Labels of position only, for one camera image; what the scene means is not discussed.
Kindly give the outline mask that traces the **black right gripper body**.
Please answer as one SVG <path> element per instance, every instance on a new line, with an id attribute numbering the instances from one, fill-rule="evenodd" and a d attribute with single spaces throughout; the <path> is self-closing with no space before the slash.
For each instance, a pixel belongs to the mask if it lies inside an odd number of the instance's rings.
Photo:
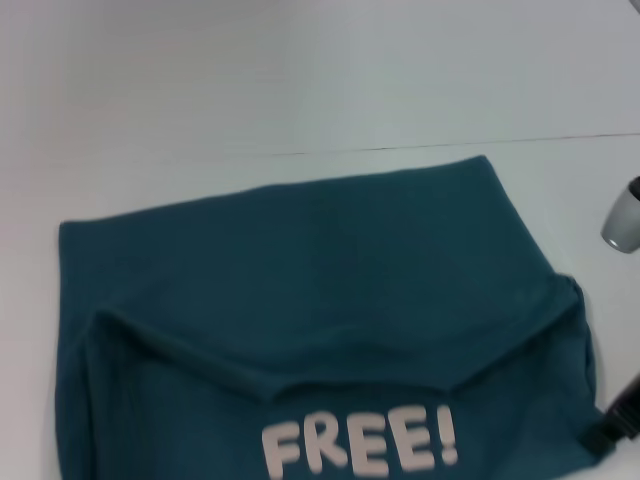
<path id="1" fill-rule="evenodd" d="M 622 440 L 639 435 L 639 376 L 618 395 L 605 415 L 580 437 L 591 454 L 609 454 Z"/>

